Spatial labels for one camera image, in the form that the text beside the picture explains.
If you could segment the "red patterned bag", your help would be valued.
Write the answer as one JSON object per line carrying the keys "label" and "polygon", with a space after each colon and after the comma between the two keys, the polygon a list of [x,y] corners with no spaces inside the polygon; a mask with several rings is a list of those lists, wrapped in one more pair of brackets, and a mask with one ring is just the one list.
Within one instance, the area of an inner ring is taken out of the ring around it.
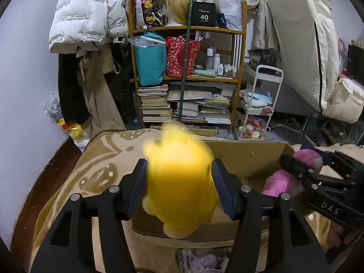
{"label": "red patterned bag", "polygon": [[[185,38],[173,36],[166,37],[167,75],[171,78],[182,78],[185,41]],[[187,78],[190,77],[194,71],[196,58],[201,45],[202,43],[200,41],[190,40],[188,48]]]}

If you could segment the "white puffer jacket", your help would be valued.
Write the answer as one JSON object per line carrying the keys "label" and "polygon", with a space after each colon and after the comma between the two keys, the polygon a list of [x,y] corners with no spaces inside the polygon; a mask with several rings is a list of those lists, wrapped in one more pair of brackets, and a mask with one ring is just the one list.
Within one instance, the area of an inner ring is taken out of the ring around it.
{"label": "white puffer jacket", "polygon": [[49,32],[49,51],[98,51],[128,37],[126,0],[58,0]]}

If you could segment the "white rolling cart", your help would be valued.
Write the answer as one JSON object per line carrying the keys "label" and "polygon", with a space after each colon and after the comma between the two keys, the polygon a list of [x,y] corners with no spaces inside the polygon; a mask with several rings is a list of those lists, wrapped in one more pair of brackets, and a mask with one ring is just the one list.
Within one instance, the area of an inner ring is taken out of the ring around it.
{"label": "white rolling cart", "polygon": [[[269,124],[275,112],[284,72],[279,68],[262,64],[252,68],[246,63],[244,74],[247,76],[247,81],[246,87],[239,91],[244,113],[241,124],[237,127],[238,138],[262,139],[269,130]],[[274,96],[260,87],[264,83],[276,86]]]}

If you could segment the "blonde wig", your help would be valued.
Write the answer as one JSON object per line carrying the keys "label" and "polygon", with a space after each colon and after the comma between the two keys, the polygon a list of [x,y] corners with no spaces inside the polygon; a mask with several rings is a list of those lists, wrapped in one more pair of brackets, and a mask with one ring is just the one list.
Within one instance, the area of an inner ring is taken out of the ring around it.
{"label": "blonde wig", "polygon": [[162,14],[166,19],[166,26],[185,26],[190,6],[190,0],[160,0]]}

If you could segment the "pink plush toy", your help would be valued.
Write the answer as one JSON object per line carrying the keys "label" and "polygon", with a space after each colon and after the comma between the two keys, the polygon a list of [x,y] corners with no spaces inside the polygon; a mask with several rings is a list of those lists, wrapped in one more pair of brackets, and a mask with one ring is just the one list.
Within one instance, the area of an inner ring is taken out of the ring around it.
{"label": "pink plush toy", "polygon": [[[301,160],[314,169],[321,170],[323,167],[322,157],[311,149],[297,151],[294,158]],[[287,193],[290,197],[295,197],[303,192],[301,182],[287,171],[281,169],[269,176],[265,181],[262,194],[278,197],[281,193]]]}

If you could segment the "stack of books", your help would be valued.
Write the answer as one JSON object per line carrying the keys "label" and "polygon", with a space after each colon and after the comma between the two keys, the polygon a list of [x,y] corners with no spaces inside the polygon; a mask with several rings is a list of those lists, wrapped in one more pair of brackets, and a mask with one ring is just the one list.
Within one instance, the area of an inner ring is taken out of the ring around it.
{"label": "stack of books", "polygon": [[167,93],[167,84],[138,89],[144,123],[165,123],[171,120],[173,110],[167,101]]}

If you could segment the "cream folded mattress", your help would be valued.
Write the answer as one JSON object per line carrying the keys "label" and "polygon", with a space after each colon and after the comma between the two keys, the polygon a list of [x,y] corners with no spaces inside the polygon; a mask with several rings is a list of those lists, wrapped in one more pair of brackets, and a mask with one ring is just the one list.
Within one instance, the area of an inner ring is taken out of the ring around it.
{"label": "cream folded mattress", "polygon": [[267,5],[288,85],[323,116],[357,122],[363,89],[339,76],[339,40],[329,0],[267,0]]}

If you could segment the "plastic bag of toys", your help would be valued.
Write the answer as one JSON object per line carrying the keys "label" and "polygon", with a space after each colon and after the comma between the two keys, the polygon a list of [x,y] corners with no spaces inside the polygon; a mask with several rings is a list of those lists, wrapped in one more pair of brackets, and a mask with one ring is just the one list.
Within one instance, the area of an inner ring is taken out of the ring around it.
{"label": "plastic bag of toys", "polygon": [[85,151],[90,141],[89,136],[78,123],[65,121],[59,99],[55,94],[51,94],[50,101],[46,102],[44,112],[72,139],[81,152]]}

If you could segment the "wooden bookshelf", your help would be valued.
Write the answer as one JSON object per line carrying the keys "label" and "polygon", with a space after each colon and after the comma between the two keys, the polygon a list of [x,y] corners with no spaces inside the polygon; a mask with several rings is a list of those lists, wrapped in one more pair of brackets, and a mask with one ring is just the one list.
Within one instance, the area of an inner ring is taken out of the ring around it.
{"label": "wooden bookshelf", "polygon": [[[189,81],[217,81],[222,83],[228,83],[228,84],[234,84],[235,90],[233,92],[233,98],[231,101],[231,124],[230,129],[232,128],[234,122],[235,122],[235,114],[238,106],[239,101],[239,90],[241,86],[241,82],[243,79],[243,69],[244,69],[244,56],[245,56],[245,45],[246,45],[246,34],[247,34],[247,1],[241,2],[241,8],[242,8],[242,31],[237,30],[231,30],[227,28],[217,28],[217,27],[201,27],[201,26],[192,26],[191,27],[191,9],[192,9],[192,3],[190,3],[190,9],[189,9],[189,17],[188,17],[188,24],[187,26],[172,26],[172,27],[155,27],[151,28],[149,30],[145,30],[143,28],[136,29],[136,10],[134,6],[133,0],[129,0],[128,2],[128,20],[130,23],[130,37],[133,38],[136,35],[142,35],[144,32],[147,31],[177,31],[177,30],[183,30],[186,31],[186,46],[183,53],[183,69],[182,69],[182,78],[171,78],[169,76],[164,77],[164,80],[181,80],[181,97],[184,95],[185,92],[185,83],[186,80]],[[204,31],[204,32],[210,32],[210,33],[224,33],[227,35],[235,36],[232,38],[231,42],[231,49],[230,50],[224,50],[219,49],[218,52],[221,52],[221,54],[227,54],[230,56],[230,64],[233,67],[236,67],[238,69],[236,73],[236,77],[234,79],[228,79],[228,78],[213,78],[213,77],[198,77],[191,75],[190,77],[186,78],[187,75],[187,68],[188,68],[188,46],[190,44],[190,31]],[[136,61],[135,61],[135,51],[134,47],[131,46],[131,54],[132,54],[132,65],[133,65],[133,75],[134,75],[134,84],[136,92],[139,89],[139,78],[138,78],[138,71],[136,68]]]}

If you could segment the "beige patterned blanket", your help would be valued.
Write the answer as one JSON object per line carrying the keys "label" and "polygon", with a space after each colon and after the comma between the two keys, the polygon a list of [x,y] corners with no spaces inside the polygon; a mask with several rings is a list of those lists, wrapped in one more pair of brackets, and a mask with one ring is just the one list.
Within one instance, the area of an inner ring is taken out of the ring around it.
{"label": "beige patterned blanket", "polygon": [[[146,160],[143,152],[145,141],[151,140],[155,143],[159,143],[160,138],[161,131],[156,129],[120,132],[105,131],[96,136],[88,144],[85,152],[81,155],[65,184],[41,211],[35,229],[33,260],[57,215],[72,194],[79,193],[82,197],[92,197],[101,194],[104,190],[113,185],[119,184],[123,176],[133,172],[138,160],[142,158]],[[319,150],[329,152],[339,151],[363,163],[363,149],[357,146],[346,145],[338,149],[327,148]],[[329,166],[323,165],[322,169],[319,171],[325,176],[335,177],[337,179],[340,178],[340,176]],[[303,200],[303,192],[290,198],[295,209],[305,217],[322,248],[321,240],[333,235],[337,228],[342,226],[308,206]],[[140,209],[143,209],[142,202],[137,212]],[[122,223],[132,261],[135,256],[138,256],[141,261],[150,261],[157,265],[159,269],[166,269],[168,261],[158,253],[155,249],[156,245],[140,238],[132,229],[131,224],[135,215],[129,221],[123,221]],[[99,220],[94,217],[91,223],[93,252],[96,265],[95,272],[106,272],[102,259]],[[356,229],[342,228],[341,238],[346,238],[351,232],[363,230],[363,227]],[[262,219],[261,241],[262,239],[268,240],[267,217],[263,217]],[[339,252],[339,248],[330,248],[327,251],[324,251],[325,258],[329,265]],[[134,261],[133,264],[137,270],[138,264]]]}

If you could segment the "cardboard box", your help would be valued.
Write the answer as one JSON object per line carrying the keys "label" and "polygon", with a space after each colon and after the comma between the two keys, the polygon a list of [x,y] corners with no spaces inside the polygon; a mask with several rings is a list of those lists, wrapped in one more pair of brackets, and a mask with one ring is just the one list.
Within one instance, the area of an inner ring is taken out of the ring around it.
{"label": "cardboard box", "polygon": [[262,191],[267,177],[280,169],[282,155],[294,154],[294,149],[280,141],[205,141],[215,158],[212,177],[222,197],[209,223],[200,225],[190,236],[173,239],[165,235],[163,223],[156,216],[140,209],[131,227],[145,241],[171,248],[217,248],[234,243],[238,223],[245,212],[241,187],[248,185],[253,192]]}

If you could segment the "yellow plush toy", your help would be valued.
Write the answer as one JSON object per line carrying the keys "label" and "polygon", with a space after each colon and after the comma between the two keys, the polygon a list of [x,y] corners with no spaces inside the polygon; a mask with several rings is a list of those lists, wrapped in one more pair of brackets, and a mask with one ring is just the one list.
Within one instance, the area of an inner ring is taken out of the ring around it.
{"label": "yellow plush toy", "polygon": [[219,199],[210,147],[179,123],[162,126],[159,143],[143,145],[147,160],[142,207],[163,222],[166,236],[182,239],[208,223]]}

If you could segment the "green pole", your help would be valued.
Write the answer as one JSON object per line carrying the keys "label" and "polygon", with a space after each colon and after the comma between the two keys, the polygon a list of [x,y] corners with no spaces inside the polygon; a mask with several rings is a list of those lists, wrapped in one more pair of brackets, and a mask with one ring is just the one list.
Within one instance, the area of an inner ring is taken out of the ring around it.
{"label": "green pole", "polygon": [[189,0],[189,8],[187,12],[187,33],[186,33],[186,41],[185,41],[185,51],[183,57],[183,70],[182,70],[182,80],[181,80],[181,90],[180,90],[180,100],[179,100],[179,113],[178,113],[178,121],[182,122],[183,117],[183,103],[185,96],[185,84],[188,70],[188,48],[190,44],[190,31],[191,31],[191,17],[192,17],[192,6],[194,0]]}

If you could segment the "purple haired doll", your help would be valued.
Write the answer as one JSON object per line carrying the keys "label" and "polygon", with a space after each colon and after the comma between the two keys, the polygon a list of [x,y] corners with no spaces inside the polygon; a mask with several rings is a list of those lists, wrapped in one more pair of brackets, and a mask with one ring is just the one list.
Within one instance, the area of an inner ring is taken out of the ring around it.
{"label": "purple haired doll", "polygon": [[211,250],[179,249],[176,255],[180,272],[225,272],[229,256],[225,248]]}

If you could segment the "teal bag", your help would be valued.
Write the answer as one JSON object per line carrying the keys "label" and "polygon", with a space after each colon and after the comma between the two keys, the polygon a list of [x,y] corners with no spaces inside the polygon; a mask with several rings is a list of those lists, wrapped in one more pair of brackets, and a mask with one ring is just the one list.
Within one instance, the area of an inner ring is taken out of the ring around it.
{"label": "teal bag", "polygon": [[167,73],[166,40],[153,32],[133,39],[136,68],[141,86],[160,84]]}

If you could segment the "beige trench coat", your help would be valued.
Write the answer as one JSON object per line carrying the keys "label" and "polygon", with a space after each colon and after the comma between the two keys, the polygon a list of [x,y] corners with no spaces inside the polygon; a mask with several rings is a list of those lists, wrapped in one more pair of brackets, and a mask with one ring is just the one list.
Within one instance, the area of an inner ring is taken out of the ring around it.
{"label": "beige trench coat", "polygon": [[80,84],[90,117],[81,124],[90,138],[106,130],[126,130],[105,75],[116,72],[110,46],[89,51],[79,61]]}

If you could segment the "black box marked 40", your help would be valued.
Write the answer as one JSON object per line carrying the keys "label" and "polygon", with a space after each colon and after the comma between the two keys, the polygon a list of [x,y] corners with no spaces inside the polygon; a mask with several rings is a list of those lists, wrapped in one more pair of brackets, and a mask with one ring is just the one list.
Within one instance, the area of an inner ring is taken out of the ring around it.
{"label": "black box marked 40", "polygon": [[193,2],[191,14],[191,26],[215,27],[216,6],[215,3]]}

